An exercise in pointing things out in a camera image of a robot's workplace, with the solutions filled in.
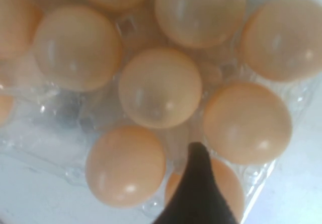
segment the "black object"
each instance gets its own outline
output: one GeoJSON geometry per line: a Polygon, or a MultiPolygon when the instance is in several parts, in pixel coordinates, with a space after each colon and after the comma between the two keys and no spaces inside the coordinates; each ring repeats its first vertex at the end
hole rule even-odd
{"type": "Polygon", "coordinates": [[[237,224],[218,190],[206,147],[189,145],[189,157],[181,182],[154,224],[237,224]]]}

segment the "egg cup compartment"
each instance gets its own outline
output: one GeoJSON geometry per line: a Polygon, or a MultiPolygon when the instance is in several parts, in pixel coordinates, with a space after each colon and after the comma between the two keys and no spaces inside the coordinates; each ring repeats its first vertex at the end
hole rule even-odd
{"type": "MultiPolygon", "coordinates": [[[[33,1],[45,13],[65,5],[91,5],[86,0],[33,1]]],[[[245,20],[265,1],[248,0],[245,20]]],[[[153,15],[153,0],[147,0],[146,4],[122,13],[107,13],[100,7],[94,7],[109,17],[121,36],[125,53],[120,71],[141,50],[170,46],[190,56],[201,72],[204,90],[200,107],[195,114],[174,128],[153,130],[163,142],[168,160],[166,176],[157,193],[146,203],[134,208],[148,217],[155,218],[162,211],[167,179],[173,170],[183,171],[188,143],[202,141],[208,146],[201,127],[202,113],[205,103],[220,86],[242,80],[257,82],[270,88],[286,103],[296,126],[320,83],[319,77],[289,84],[275,83],[241,65],[236,51],[240,31],[231,40],[210,49],[192,50],[178,46],[160,31],[153,15]]],[[[13,71],[13,66],[9,64],[3,72],[8,75],[8,72],[13,71]]],[[[23,73],[19,76],[11,77],[19,79],[18,83],[15,80],[2,89],[4,93],[15,96],[16,102],[10,119],[0,129],[0,153],[55,174],[72,185],[86,187],[85,161],[96,139],[103,132],[116,126],[134,124],[120,105],[119,74],[116,74],[106,86],[87,93],[63,90],[46,80],[42,82],[42,78],[40,85],[36,84],[35,87],[32,83],[30,86],[25,78],[21,78],[24,76],[23,73]]],[[[211,154],[233,168],[240,179],[246,199],[243,219],[245,221],[276,161],[262,166],[240,166],[229,163],[217,156],[214,151],[211,151],[211,154]]]]}

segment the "white surface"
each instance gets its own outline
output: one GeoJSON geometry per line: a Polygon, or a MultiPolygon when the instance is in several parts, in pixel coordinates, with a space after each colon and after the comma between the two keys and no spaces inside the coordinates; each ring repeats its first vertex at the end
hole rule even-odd
{"type": "MultiPolygon", "coordinates": [[[[246,224],[322,223],[322,87],[267,181],[246,224]]],[[[0,156],[0,219],[8,224],[150,223],[109,209],[89,190],[0,156]]]]}

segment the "clear plastic egg carton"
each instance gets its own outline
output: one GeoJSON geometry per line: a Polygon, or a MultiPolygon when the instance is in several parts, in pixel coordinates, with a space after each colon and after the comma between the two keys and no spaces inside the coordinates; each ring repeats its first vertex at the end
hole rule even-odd
{"type": "MultiPolygon", "coordinates": [[[[33,1],[45,13],[69,4],[90,5],[86,0],[33,1]]],[[[267,0],[248,0],[245,20],[265,1],[267,0]]],[[[164,207],[167,178],[173,170],[180,172],[184,169],[187,144],[192,141],[206,143],[201,129],[201,115],[205,102],[218,87],[235,80],[264,84],[284,100],[296,126],[320,82],[319,77],[316,77],[282,84],[256,75],[238,62],[236,47],[239,33],[223,45],[207,50],[187,50],[179,47],[167,39],[158,28],[153,15],[153,0],[147,0],[146,4],[120,14],[107,13],[93,5],[91,7],[104,13],[114,22],[125,48],[123,66],[141,50],[154,46],[171,46],[194,59],[203,78],[201,106],[192,118],[172,129],[154,130],[164,143],[168,158],[166,177],[154,197],[136,207],[151,217],[151,220],[157,217],[164,207]]],[[[10,75],[13,70],[10,62],[8,65],[8,68],[4,67],[0,73],[10,75]]],[[[26,73],[29,74],[27,79],[33,76],[37,69],[30,71],[32,72],[26,73]]],[[[37,86],[25,84],[24,87],[13,84],[4,88],[6,94],[10,93],[16,97],[16,103],[8,123],[0,130],[0,153],[62,177],[72,185],[86,187],[85,161],[95,140],[100,134],[115,126],[134,124],[120,106],[118,79],[119,75],[116,75],[107,86],[90,93],[69,92],[50,82],[37,86]]],[[[245,221],[276,161],[263,166],[238,166],[225,162],[235,170],[244,187],[245,221]]]]}

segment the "plastic egg tray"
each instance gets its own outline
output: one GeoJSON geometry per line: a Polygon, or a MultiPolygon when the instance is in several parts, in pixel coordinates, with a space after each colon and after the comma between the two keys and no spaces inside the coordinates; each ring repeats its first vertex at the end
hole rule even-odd
{"type": "MultiPolygon", "coordinates": [[[[45,13],[63,5],[89,4],[85,0],[33,1],[45,13]]],[[[248,0],[245,21],[265,1],[248,0]]],[[[135,208],[151,217],[151,220],[164,207],[164,190],[170,173],[173,169],[182,171],[184,168],[187,144],[192,141],[206,143],[201,129],[201,114],[205,102],[218,87],[234,80],[266,85],[284,100],[296,126],[320,82],[316,77],[291,84],[274,83],[256,75],[247,66],[240,65],[235,51],[240,31],[229,42],[211,49],[181,48],[160,32],[153,16],[153,0],[147,0],[144,5],[121,14],[96,9],[108,16],[120,34],[125,47],[123,66],[145,48],[171,46],[198,62],[202,74],[203,98],[192,118],[172,129],[155,130],[165,143],[168,157],[166,177],[154,197],[135,208]]],[[[17,100],[10,120],[0,129],[0,153],[64,178],[71,185],[86,187],[85,160],[95,140],[102,132],[115,126],[133,124],[120,106],[118,80],[119,75],[116,75],[108,86],[91,93],[69,92],[52,83],[36,88],[12,86],[4,89],[5,93],[16,96],[17,100]]],[[[245,190],[245,221],[276,161],[263,166],[239,166],[225,162],[235,170],[245,190]]]]}

